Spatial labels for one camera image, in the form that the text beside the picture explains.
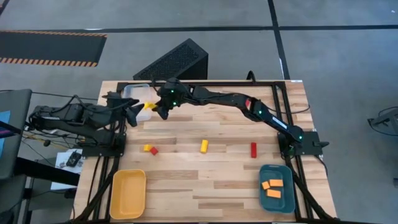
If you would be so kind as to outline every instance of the gray floor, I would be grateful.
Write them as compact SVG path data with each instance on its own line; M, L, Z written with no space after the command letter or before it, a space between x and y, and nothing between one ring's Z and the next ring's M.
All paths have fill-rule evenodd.
M397 1L276 0L280 26L398 24ZM271 25L267 1L250 0L11 0L0 29ZM398 30L283 31L292 79L302 79L321 138L338 216L396 223L397 138L373 132L367 118L396 105ZM209 79L281 79L272 31L110 34L96 68L0 64L0 89L31 88L97 97L102 80L127 80L192 38L209 52ZM32 105L67 99L33 96ZM33 145L45 156L54 156ZM21 156L39 157L24 146ZM66 220L70 204L34 213L32 223Z

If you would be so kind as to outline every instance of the wooden tabletop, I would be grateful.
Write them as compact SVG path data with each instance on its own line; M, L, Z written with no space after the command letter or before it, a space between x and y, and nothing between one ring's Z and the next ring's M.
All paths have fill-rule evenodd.
M116 91L119 81L104 81L100 96ZM308 106L302 82L285 81L292 111ZM271 87L219 86L211 91L237 92L259 98L275 109ZM280 105L284 110L282 95ZM159 99L152 90L154 101ZM105 100L99 98L99 104ZM305 131L314 128L310 111L293 114L294 124ZM258 172L264 164L284 164L280 158L277 131L264 123L254 123L240 110L227 106L182 105L170 111L167 121L153 113L149 121L127 129L125 154L119 170L142 169L147 176L146 209L141 217L126 222L254 222L292 221L294 213L270 213L259 204ZM208 152L200 153L202 139L209 140ZM257 158L251 158L250 143L257 143ZM145 144L159 153L144 152ZM86 207L97 158L83 166L75 198L79 215ZM336 216L325 169L313 156L302 156L309 191L331 216ZM97 170L94 196L101 170ZM297 189L302 216L305 207ZM108 191L101 204L104 217Z

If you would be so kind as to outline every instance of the red block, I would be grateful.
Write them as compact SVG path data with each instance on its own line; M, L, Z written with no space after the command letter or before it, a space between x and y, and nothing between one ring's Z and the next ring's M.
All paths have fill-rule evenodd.
M153 155L156 155L156 154L158 153L158 150L157 150L155 147L152 147L152 149L150 149L150 152L151 152Z
M255 142L251 143L251 157L257 158L257 144Z

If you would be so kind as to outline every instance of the orange block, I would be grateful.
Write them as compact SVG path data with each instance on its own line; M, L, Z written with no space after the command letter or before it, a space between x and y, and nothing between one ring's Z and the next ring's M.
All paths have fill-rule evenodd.
M283 180L269 180L269 185L271 187L283 187L284 182Z
M274 198L280 198L280 191L268 189L267 190L267 196L268 197L274 197Z
M264 190L267 190L268 188L270 188L270 187L269 187L269 184L268 184L268 181L264 181L263 183L261 183L261 185L262 185L262 188L263 188Z

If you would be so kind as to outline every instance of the yellow block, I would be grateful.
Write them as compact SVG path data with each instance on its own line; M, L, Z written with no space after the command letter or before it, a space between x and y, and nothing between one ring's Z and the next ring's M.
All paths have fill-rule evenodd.
M152 146L151 146L151 145L145 145L145 146L144 146L144 151L149 152L150 149L152 149Z
M201 153L206 153L207 152L207 147L209 145L209 141L207 140L202 140L201 142L201 147L200 147L200 152Z
M148 109L148 108L150 108L150 109L154 109L154 108L156 108L157 106L156 106L156 104L154 104L154 103L151 103L151 102L145 102L144 103L144 110L146 110L146 109Z
M284 182L283 180L269 180L269 185L271 187L283 187Z
M268 197L274 197L274 198L280 198L280 191L268 189L267 190L267 196Z
M262 185L262 188L263 188L264 190L267 190L267 189L269 188L268 181L264 181L261 185Z

